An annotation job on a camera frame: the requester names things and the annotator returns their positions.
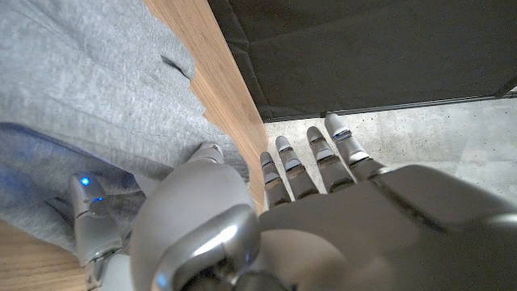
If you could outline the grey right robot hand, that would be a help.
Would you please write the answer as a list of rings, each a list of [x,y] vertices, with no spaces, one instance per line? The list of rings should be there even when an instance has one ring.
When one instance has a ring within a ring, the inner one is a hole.
[[[86,275],[86,288],[99,291],[130,291],[129,256],[116,220],[109,213],[100,183],[85,172],[69,180],[74,207],[76,255]]]

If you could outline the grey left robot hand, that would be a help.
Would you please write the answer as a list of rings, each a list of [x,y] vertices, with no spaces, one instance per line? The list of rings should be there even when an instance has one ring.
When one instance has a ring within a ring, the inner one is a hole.
[[[307,132],[320,192],[285,137],[260,157],[257,214],[218,144],[146,199],[132,231],[137,290],[513,290],[516,205],[436,169],[390,169],[335,114]]]

